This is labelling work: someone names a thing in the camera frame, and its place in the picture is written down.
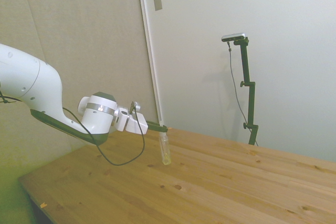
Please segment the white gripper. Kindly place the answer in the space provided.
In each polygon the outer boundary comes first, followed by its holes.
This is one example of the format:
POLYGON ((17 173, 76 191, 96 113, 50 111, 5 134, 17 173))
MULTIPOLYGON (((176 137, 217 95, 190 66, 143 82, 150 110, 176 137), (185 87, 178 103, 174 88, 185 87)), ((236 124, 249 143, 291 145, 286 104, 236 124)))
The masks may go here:
POLYGON ((146 134, 147 130, 167 132, 168 128, 164 124, 146 121, 141 113, 132 113, 129 115, 125 130, 135 134, 146 134))

